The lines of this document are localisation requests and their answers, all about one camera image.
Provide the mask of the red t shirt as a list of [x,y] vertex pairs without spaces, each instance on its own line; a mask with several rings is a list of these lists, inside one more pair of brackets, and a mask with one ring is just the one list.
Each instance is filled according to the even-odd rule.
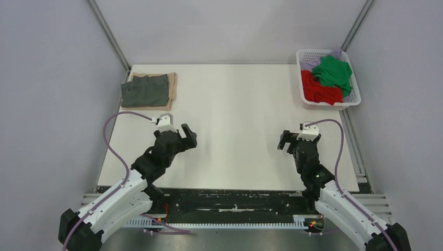
[[342,92],[338,87],[327,87],[321,85],[314,79],[311,72],[308,70],[301,71],[302,86],[304,89],[304,97],[311,102],[325,102],[329,105],[335,103],[342,103]]

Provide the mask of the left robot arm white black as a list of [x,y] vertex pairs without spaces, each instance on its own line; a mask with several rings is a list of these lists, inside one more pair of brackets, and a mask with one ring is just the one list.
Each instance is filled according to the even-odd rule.
[[184,123],[185,137],[172,125],[155,131],[155,143],[138,157],[125,176],[96,200],[62,215],[58,239],[63,250],[99,250],[102,244],[134,217],[164,207],[163,193],[153,183],[179,153],[197,146],[197,135]]

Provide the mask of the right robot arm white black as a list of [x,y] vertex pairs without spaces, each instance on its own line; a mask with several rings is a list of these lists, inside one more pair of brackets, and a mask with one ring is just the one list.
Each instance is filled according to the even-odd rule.
[[340,188],[335,176],[320,163],[318,142],[321,135],[306,140],[301,133],[282,132],[277,148],[288,145],[305,190],[302,208],[320,213],[349,237],[359,250],[411,250],[409,238],[399,223],[387,221],[368,210],[349,192]]

